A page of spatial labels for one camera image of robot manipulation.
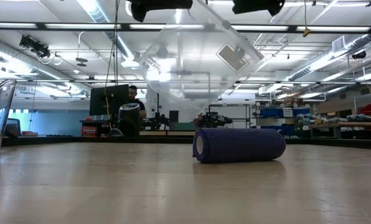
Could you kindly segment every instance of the computer monitor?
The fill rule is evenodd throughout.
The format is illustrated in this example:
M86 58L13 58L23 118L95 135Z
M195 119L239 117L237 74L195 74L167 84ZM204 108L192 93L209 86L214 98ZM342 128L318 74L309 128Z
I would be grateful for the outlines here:
M90 116L107 114L105 92L110 114L118 114L120 106L129 103L129 85L94 88L90 94Z

